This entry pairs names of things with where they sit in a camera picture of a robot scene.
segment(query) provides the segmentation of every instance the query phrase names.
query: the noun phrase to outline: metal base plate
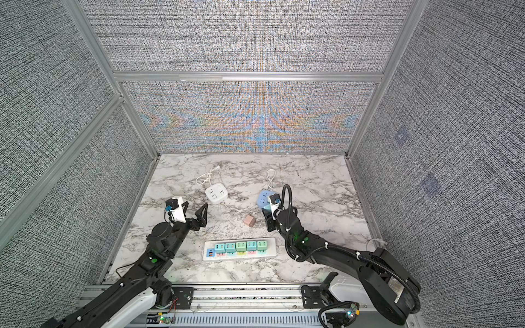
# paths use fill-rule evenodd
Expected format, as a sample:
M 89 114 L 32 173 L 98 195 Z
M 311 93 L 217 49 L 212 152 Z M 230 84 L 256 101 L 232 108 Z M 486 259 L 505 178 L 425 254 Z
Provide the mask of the metal base plate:
M 173 295 L 178 298 L 175 302 L 175 309 L 189 310 L 192 306 L 193 287 L 173 287 Z
M 321 289 L 319 287 L 301 286 L 302 306 L 305 309 L 320 309 L 325 305 L 321 300 Z

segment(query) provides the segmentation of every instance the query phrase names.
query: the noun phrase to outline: black robotic arm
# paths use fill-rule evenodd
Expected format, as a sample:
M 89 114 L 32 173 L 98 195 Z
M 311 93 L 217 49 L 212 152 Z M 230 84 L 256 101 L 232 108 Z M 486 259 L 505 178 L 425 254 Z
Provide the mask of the black robotic arm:
M 288 208 L 284 209 L 286 192 Z M 282 199 L 278 194 L 270 196 L 275 210 L 263 208 L 262 213 L 267 230 L 277 230 L 285 239 L 288 256 L 297 262 L 324 264 L 355 277 L 363 284 L 377 311 L 393 323 L 403 325 L 409 313 L 419 311 L 421 286 L 387 250 L 357 251 L 305 230 L 292 205 L 290 186 L 285 185 L 281 194 Z M 333 297 L 325 297 L 325 302 L 331 303 L 328 306 L 335 301 Z
M 153 227 L 151 234 L 146 237 L 148 241 L 146 251 L 126 274 L 83 308 L 60 321 L 51 318 L 41 328 L 124 326 L 126 325 L 124 320 L 128 319 L 127 323 L 129 323 L 135 318 L 136 313 L 134 313 L 135 316 L 116 314 L 125 309 L 133 313 L 133 308 L 130 308 L 132 303 L 142 301 L 147 303 L 147 298 L 140 298 L 141 294 L 146 294 L 147 290 L 150 291 L 151 305 L 146 305 L 146 309 L 152 305 L 162 307 L 169 304 L 173 300 L 172 284 L 164 278 L 164 274 L 172 264 L 171 259 L 177 254 L 188 232 L 198 231 L 207 224 L 208 204 L 204 204 L 195 212 L 197 217 L 195 219 L 185 218 L 187 207 L 188 202 L 178 204 L 177 199 L 166 201 L 169 222 L 162 222 Z M 174 220 L 172 213 L 175 210 L 182 211 L 184 216 L 182 221 Z M 120 320 L 119 324 L 112 324 L 111 321 L 117 320 Z

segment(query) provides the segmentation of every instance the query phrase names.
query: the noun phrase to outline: blue cube socket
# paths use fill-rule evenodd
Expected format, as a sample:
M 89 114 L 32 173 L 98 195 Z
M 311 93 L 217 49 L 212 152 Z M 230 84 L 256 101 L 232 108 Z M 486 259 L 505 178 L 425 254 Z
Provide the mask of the blue cube socket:
M 275 193 L 270 190 L 263 190 L 259 193 L 259 197 L 257 197 L 257 206 L 259 207 L 259 209 L 270 204 L 270 202 L 268 201 L 268 196 L 271 196 L 273 194 Z
M 228 253 L 235 252 L 235 243 L 234 242 L 226 243 L 226 252 L 228 252 Z
M 257 250 L 257 242 L 256 241 L 246 242 L 246 250 L 247 251 Z
M 216 244 L 215 245 L 215 252 L 216 253 L 225 253 L 226 252 L 226 248 L 225 248 L 224 244 Z

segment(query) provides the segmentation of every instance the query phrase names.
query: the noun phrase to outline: robotic arm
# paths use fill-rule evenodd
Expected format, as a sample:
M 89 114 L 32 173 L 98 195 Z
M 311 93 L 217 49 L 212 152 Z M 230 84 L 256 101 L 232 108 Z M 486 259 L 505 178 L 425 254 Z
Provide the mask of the robotic arm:
M 278 230 L 285 239 L 287 254 L 297 262 L 324 264 L 357 278 L 367 292 L 375 308 L 388 320 L 403 325 L 409 313 L 419 311 L 419 283 L 385 249 L 374 252 L 356 251 L 332 244 L 303 228 L 292 205 L 289 185 L 282 189 L 284 200 L 288 192 L 288 208 L 284 209 L 278 194 L 269 197 L 270 205 L 263 208 L 267 230 Z M 131 269 L 115 284 L 82 309 L 60 321 L 54 318 L 46 321 L 41 328 L 121 328 L 126 326 L 137 313 L 153 306 L 165 308 L 173 301 L 172 284 L 164 278 L 173 259 L 191 231 L 198 231 L 207 224 L 208 204 L 197 212 L 196 218 L 186 218 L 188 202 L 182 198 L 166 201 L 166 222 L 157 224 L 147 236 L 146 251 Z M 359 314 L 359 304 L 347 300 L 349 296 L 336 292 L 331 284 L 337 285 L 340 277 L 333 272 L 320 286 L 320 298 L 326 307 L 319 311 L 319 320 L 325 327 L 321 314 L 329 309 L 345 308 L 343 318 L 330 313 L 333 326 L 347 326 Z
M 168 305 L 174 297 L 171 282 L 164 274 L 172 264 L 171 259 L 190 230 L 199 231 L 207 224 L 208 204 L 195 212 L 195 219 L 186 218 L 187 208 L 188 202 L 183 203 L 180 197 L 166 201 L 169 222 L 153 227 L 146 237 L 146 251 L 131 269 L 82 309 L 60 321 L 51 318 L 41 328 L 124 327 L 137 313 L 154 305 Z
M 288 208 L 284 209 L 286 191 Z M 358 279 L 377 311 L 395 324 L 403 325 L 409 313 L 419 311 L 418 294 L 421 286 L 388 251 L 382 248 L 377 248 L 374 252 L 348 249 L 305 230 L 297 217 L 297 209 L 292 206 L 290 186 L 285 185 L 281 194 L 282 199 L 278 194 L 271 195 L 270 205 L 263 208 L 262 213 L 267 230 L 277 230 L 285 239 L 288 256 L 297 262 L 324 264 Z M 331 274 L 327 280 L 331 281 L 336 275 Z M 352 303 L 337 299 L 327 288 L 321 292 L 321 298 L 332 308 L 348 307 Z M 348 304 L 334 306 L 338 301 Z

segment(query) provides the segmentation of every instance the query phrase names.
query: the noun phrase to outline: white power cord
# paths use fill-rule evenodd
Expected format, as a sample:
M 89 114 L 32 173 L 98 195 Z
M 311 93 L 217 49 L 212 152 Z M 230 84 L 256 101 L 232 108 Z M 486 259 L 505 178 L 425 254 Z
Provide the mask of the white power cord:
M 381 247 L 385 247 L 386 245 L 388 245 L 388 243 L 387 243 L 386 241 L 384 241 L 383 239 L 381 239 L 381 238 L 372 238 L 372 239 L 370 239 L 370 240 L 366 243 L 366 250 L 368 250 L 368 246 L 369 246 L 370 243 L 373 242 L 373 241 L 377 241 L 377 242 L 379 242 L 379 245 L 380 245 Z
M 277 172 L 273 168 L 266 171 L 266 179 L 268 179 L 268 189 L 275 188 L 274 178 L 276 175 L 277 175 Z
M 197 179 L 195 179 L 195 183 L 198 184 L 198 185 L 203 185 L 205 184 L 206 182 L 209 183 L 209 185 L 211 186 L 212 185 L 212 180 L 214 181 L 215 180 L 215 171 L 217 170 L 220 170 L 221 167 L 219 165 L 215 166 L 213 169 L 209 170 L 208 173 L 204 173 L 203 175 L 201 175 L 200 177 L 198 177 Z M 202 182 L 199 182 L 198 180 L 202 177 L 206 176 L 206 178 L 202 181 Z

